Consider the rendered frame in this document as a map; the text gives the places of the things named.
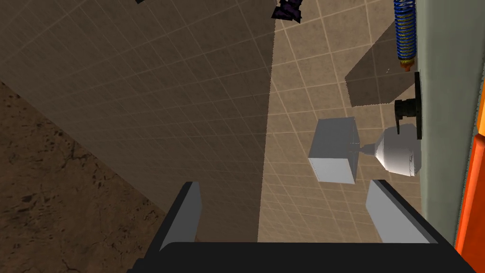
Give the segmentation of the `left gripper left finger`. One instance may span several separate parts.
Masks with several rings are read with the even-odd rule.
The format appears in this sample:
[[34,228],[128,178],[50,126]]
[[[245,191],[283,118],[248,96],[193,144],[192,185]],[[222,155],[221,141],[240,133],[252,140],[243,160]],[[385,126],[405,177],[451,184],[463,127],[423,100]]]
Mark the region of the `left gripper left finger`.
[[199,183],[184,183],[147,251],[159,252],[173,242],[194,242],[201,211]]

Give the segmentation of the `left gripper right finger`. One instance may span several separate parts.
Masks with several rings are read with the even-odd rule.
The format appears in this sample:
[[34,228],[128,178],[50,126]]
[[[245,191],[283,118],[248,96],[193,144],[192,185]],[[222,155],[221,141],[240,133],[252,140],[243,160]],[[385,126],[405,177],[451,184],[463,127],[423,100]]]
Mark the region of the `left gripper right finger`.
[[449,242],[385,180],[369,183],[367,211],[383,243]]

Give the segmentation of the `orange panel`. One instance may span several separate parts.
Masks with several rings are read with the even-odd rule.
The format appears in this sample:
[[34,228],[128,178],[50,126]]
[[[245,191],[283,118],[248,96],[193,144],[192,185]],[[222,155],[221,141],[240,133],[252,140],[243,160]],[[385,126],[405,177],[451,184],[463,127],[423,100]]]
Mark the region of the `orange panel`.
[[485,273],[485,95],[480,95],[455,249],[477,273]]

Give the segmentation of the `pale grey door leaf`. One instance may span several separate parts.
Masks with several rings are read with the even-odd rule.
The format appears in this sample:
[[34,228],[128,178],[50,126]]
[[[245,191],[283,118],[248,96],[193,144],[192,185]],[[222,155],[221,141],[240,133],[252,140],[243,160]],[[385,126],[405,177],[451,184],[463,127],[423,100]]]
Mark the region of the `pale grey door leaf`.
[[422,215],[455,242],[485,64],[485,0],[417,0]]

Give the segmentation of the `black door latch lever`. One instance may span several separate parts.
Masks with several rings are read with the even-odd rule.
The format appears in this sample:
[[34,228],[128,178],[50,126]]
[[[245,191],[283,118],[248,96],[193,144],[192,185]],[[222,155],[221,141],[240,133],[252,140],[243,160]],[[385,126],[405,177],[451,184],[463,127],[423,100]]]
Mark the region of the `black door latch lever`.
[[414,92],[415,98],[406,100],[395,100],[395,121],[397,134],[400,134],[400,120],[403,117],[416,118],[417,133],[416,138],[422,140],[422,91],[420,72],[414,72]]

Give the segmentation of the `blue coil spring doorstop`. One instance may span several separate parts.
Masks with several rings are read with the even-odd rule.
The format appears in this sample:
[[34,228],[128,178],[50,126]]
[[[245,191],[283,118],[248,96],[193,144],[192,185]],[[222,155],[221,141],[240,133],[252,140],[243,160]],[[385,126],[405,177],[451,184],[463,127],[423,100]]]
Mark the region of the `blue coil spring doorstop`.
[[397,57],[401,67],[409,72],[417,55],[416,2],[393,0],[393,5]]

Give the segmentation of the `dark purple crumpled object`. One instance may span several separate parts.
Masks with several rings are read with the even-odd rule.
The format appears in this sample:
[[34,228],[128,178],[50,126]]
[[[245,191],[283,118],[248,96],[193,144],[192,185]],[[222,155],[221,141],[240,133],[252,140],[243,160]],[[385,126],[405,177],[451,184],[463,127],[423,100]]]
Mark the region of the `dark purple crumpled object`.
[[300,6],[303,0],[279,0],[279,6],[276,6],[271,18],[295,21],[298,24],[301,23],[301,10]]

